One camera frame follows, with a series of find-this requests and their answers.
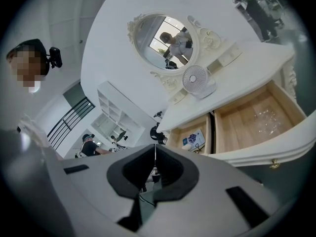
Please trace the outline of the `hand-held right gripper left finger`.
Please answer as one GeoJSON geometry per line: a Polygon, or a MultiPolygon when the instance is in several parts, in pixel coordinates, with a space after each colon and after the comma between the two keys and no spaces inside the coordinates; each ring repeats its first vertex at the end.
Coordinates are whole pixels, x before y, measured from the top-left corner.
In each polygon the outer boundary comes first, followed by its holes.
{"type": "Polygon", "coordinates": [[[142,222],[139,189],[134,185],[145,183],[154,159],[154,145],[64,161],[53,157],[61,236],[154,237],[156,228],[142,222]]]}

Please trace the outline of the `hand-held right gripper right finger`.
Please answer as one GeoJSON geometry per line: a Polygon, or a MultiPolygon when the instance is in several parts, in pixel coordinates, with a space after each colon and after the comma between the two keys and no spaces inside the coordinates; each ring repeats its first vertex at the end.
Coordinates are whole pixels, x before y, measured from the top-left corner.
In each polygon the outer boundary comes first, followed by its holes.
{"type": "Polygon", "coordinates": [[[264,186],[230,164],[158,145],[162,188],[142,237],[262,237],[284,216],[264,186]]]}

